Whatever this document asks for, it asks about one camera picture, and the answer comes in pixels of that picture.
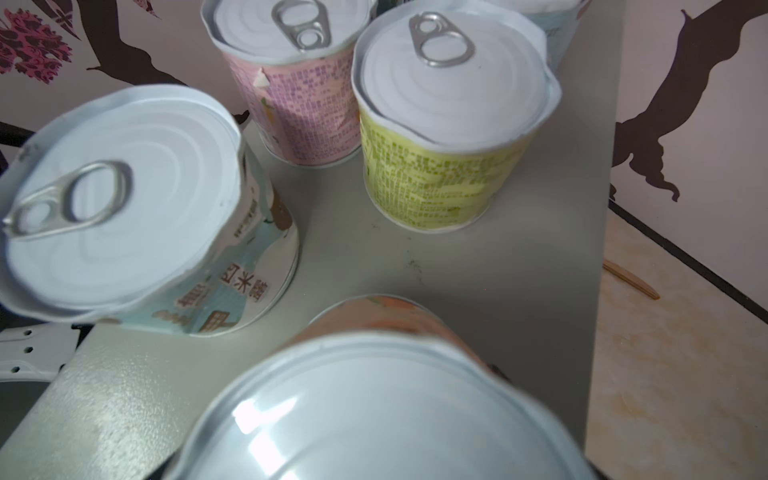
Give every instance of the pull tab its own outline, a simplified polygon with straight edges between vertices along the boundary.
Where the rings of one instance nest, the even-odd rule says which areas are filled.
[[[71,208],[74,186],[85,175],[102,168],[113,174],[112,197],[95,215],[78,220]],[[125,205],[130,172],[129,166],[116,161],[95,161],[86,164],[23,198],[3,219],[3,230],[8,238],[33,240],[97,225],[115,215]],[[41,212],[43,218],[34,222],[31,217],[35,216],[33,210],[37,207],[47,212]]]
[[[464,33],[453,25],[449,20],[437,12],[423,12],[411,17],[409,21],[411,28],[411,39],[413,48],[416,50],[416,56],[430,67],[452,67],[469,60],[475,54],[475,44],[472,43]],[[458,57],[448,58],[446,60],[435,60],[424,53],[424,44],[437,37],[449,35],[456,37],[464,42],[466,50]]]
[[[289,8],[300,5],[314,6],[317,8],[317,16],[308,22],[286,25],[283,22],[283,14]],[[328,11],[319,0],[281,0],[272,7],[272,21],[299,51],[316,50],[331,45]]]

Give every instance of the floor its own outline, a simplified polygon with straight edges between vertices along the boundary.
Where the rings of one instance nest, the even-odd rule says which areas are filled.
[[[768,324],[608,211],[587,457],[613,480],[768,478]]]

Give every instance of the wall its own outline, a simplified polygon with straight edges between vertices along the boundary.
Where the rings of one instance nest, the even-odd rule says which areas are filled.
[[[611,172],[617,204],[764,308],[766,13],[767,0],[628,0]]]
[[[3,0],[0,134],[132,84],[187,84],[247,111],[200,20],[202,0]],[[9,161],[16,149],[0,141]]]

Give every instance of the wooden stick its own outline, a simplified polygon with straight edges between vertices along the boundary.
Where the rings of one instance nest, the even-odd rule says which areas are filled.
[[[636,289],[640,290],[642,293],[645,293],[653,300],[658,300],[661,298],[661,295],[659,295],[659,293],[656,290],[654,290],[652,286],[645,283],[643,280],[640,279],[640,277],[630,272],[629,270],[626,270],[618,266],[616,263],[613,263],[610,260],[606,260],[604,258],[603,268],[613,273],[615,276],[619,277],[623,281],[629,283]]]

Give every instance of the pink can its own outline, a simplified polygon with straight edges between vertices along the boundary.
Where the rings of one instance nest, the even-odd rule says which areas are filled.
[[[201,14],[266,147],[301,167],[329,167],[360,147],[355,42],[376,0],[206,0]]]

